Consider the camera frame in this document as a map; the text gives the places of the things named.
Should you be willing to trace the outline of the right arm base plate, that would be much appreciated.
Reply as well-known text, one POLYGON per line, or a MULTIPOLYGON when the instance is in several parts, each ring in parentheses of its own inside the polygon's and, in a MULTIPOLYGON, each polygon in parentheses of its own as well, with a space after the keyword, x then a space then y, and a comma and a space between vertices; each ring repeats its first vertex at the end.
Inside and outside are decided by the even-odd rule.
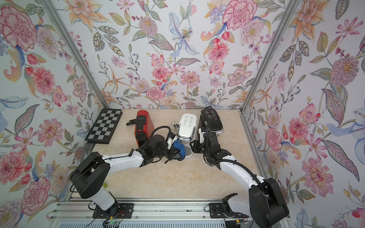
POLYGON ((209 203, 208 208, 204 208, 210 214, 211 219, 248 219, 249 216, 233 212, 229 206, 220 203, 209 203))

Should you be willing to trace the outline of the white coffee machine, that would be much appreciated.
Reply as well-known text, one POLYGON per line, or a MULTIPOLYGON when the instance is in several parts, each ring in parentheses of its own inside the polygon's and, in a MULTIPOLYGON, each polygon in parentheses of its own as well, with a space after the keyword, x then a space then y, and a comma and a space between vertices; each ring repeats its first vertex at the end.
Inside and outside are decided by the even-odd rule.
POLYGON ((189 159, 193 156, 193 150, 190 146, 190 143, 196 139, 196 125, 196 115, 189 113, 182 115, 177 130, 177 138, 179 143, 184 146, 186 159, 189 159))

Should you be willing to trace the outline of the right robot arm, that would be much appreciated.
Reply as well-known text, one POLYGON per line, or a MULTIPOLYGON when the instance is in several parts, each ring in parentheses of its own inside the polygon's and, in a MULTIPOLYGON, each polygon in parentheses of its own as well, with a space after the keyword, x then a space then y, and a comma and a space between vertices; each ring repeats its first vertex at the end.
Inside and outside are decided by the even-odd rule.
POLYGON ((270 228, 289 216, 290 212, 280 190, 273 179, 256 175, 241 164, 227 150, 222 149, 218 136, 223 125, 215 109, 201 111, 197 139, 190 143, 194 153, 202 154, 206 163, 230 175, 249 195, 248 200, 232 193, 222 199, 224 213, 231 217, 234 213, 244 214, 253 219, 260 228, 270 228))

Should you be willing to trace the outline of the black coffee machine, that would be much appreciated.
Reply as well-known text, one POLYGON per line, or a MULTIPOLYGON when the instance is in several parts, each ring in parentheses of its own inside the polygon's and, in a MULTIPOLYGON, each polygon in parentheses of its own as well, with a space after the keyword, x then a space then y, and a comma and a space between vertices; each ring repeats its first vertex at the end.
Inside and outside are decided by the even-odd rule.
POLYGON ((224 132, 220 116, 211 106, 208 106, 201 111, 198 128, 202 129, 202 131, 209 128, 209 130, 215 132, 217 136, 224 132))

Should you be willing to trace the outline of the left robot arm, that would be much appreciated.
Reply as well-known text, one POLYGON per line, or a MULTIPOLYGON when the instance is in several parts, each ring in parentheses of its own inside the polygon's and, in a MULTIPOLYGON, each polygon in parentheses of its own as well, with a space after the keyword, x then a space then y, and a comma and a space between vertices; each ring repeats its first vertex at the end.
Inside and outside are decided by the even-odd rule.
POLYGON ((114 219, 122 214, 122 209, 116 198, 103 186, 107 176, 130 168, 144 167, 162 158, 173 160, 180 152, 173 147, 176 140, 177 136, 169 126, 161 126, 152 131, 150 139, 142 146, 127 154, 103 156, 92 152, 71 173, 72 187, 81 198, 94 202, 96 210, 108 219, 114 219))

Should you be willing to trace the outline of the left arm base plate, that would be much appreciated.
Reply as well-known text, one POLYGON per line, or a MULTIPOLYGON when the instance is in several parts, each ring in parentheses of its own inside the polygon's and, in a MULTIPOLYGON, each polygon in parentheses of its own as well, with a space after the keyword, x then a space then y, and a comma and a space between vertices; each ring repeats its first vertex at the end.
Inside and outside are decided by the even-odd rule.
POLYGON ((132 217, 134 209, 133 203, 119 203, 112 205, 112 207, 106 211, 102 210, 99 206, 93 213, 94 219, 130 219, 132 217))

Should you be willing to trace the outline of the red coffee machine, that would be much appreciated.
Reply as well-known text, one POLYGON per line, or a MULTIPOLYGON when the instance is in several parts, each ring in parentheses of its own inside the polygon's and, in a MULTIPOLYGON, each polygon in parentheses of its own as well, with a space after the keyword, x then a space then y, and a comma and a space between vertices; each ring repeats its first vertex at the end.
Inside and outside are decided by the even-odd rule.
POLYGON ((149 113, 146 110, 140 110, 136 116, 135 138, 138 147, 146 143, 154 131, 155 127, 149 113))

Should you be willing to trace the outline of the blue grey cleaning cloth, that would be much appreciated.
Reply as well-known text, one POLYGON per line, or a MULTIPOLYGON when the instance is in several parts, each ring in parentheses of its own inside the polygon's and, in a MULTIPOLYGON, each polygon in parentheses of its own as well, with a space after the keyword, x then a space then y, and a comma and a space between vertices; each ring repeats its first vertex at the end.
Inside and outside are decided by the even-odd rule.
POLYGON ((186 152, 185 147, 178 140, 174 142, 172 149, 172 159, 182 161, 185 158, 186 152))

